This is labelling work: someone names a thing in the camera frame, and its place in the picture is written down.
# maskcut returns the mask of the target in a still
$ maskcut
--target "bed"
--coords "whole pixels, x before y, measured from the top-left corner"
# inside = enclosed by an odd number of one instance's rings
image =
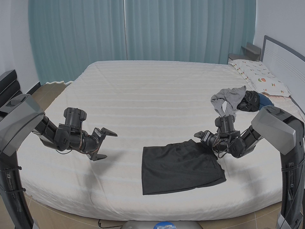
[[[271,51],[271,61],[275,62],[270,70],[276,75],[279,63],[274,44],[264,43],[263,60],[268,64],[266,52]],[[298,65],[301,76],[305,73],[302,62]],[[250,90],[231,65],[95,62],[45,112],[57,125],[64,123],[63,111],[67,107],[80,108],[87,112],[84,130],[90,133],[94,127],[105,127],[116,132],[118,137],[106,137],[99,151],[108,157],[91,162],[77,152],[60,155],[30,134],[18,150],[22,185],[43,204],[108,220],[224,219],[277,203],[281,201],[282,188],[280,154],[266,140],[241,159],[230,155],[219,159],[227,178],[222,184],[179,193],[142,195],[143,147],[189,139],[198,142],[194,133],[207,129],[216,132],[214,120],[218,114],[210,103],[211,96],[222,88],[243,85]],[[292,91],[292,97],[299,106],[290,98],[271,100],[304,120],[301,109],[305,106],[295,92]],[[235,129],[248,128],[256,114],[237,111]]]

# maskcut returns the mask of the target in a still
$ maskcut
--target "white headboard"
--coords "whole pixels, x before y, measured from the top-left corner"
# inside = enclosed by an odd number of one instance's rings
[[[291,92],[291,98],[305,112],[305,57],[269,36],[264,37],[261,61]]]

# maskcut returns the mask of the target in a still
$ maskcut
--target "headboard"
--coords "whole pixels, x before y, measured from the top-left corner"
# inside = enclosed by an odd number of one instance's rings
[[[285,44],[265,36],[261,61],[288,87],[292,101],[304,113],[305,57]]]
[[[0,76],[0,107],[21,93],[15,70],[7,71]]]

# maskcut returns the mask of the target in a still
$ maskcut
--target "tile floor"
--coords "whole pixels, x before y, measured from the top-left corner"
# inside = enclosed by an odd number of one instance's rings
[[[52,101],[65,89],[64,83],[52,83],[41,86],[33,98],[45,110]],[[98,219],[77,216],[63,212],[47,205],[41,204],[32,197],[26,196],[30,212],[37,220],[40,229],[93,229],[98,227]],[[256,212],[231,219],[200,221],[204,229],[274,229],[281,208],[281,203],[270,205]],[[118,226],[119,229],[124,222],[102,220],[102,227]],[[13,223],[6,211],[2,199],[0,199],[0,228],[13,229]]]

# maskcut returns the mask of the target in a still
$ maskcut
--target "blue round object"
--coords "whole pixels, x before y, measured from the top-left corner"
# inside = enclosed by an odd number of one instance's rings
[[[177,229],[173,223],[168,221],[159,222],[153,229]]]

